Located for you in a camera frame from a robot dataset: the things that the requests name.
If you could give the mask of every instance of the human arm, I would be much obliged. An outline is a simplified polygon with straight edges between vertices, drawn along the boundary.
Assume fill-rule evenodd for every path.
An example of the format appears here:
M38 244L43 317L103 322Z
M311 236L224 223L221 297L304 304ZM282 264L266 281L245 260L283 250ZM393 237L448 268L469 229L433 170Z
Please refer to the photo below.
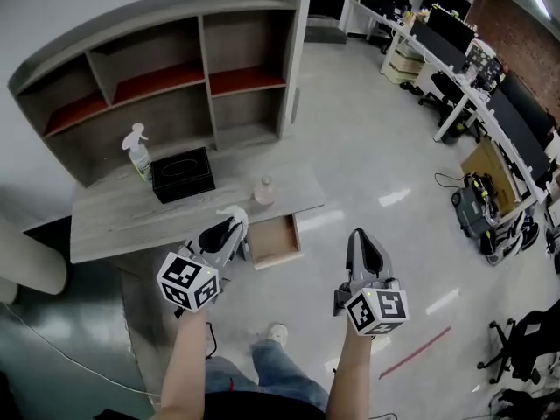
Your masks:
M326 407L327 420L366 420L369 413L371 338L358 336L350 321Z
M207 311L185 311L178 322L177 338L161 393L157 420L201 420L206 384L205 352Z

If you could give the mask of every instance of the wooden shelf unit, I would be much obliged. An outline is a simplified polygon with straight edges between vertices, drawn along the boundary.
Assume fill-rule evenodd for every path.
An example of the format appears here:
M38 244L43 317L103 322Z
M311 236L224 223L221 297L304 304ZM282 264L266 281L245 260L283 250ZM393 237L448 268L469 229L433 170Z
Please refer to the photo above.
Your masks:
M112 11L89 24L98 31L70 31L10 78L32 127L84 186L129 162L121 142L133 123L144 124L148 149L177 153L274 142L289 123L301 0L185 1Z

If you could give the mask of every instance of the black tissue box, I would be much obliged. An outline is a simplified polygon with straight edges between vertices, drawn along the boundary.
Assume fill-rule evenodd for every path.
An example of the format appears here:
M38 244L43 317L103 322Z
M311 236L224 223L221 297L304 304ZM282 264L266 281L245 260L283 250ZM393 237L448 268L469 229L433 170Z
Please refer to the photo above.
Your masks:
M164 204L216 188L206 148L153 162L151 175L154 193Z

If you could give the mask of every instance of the white spray nozzle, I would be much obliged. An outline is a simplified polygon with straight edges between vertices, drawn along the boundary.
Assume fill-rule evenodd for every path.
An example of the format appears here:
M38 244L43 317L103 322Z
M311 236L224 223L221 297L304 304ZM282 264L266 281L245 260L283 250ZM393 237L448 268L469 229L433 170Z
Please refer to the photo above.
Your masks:
M148 140L147 136L143 136L144 125L140 122L135 122L132 125L132 132L130 132L124 140L122 140L122 148L124 150L138 151L140 148L140 139Z

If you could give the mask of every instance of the jeans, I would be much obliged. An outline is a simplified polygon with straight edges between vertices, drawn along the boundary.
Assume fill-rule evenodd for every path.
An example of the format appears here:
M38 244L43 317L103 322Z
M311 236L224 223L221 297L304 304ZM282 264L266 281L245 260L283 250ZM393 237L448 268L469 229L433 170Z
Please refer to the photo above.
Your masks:
M206 393L240 391L285 396L326 410L328 395L310 380L274 340L261 340L251 347L259 375L254 384L229 360L216 357L206 362Z

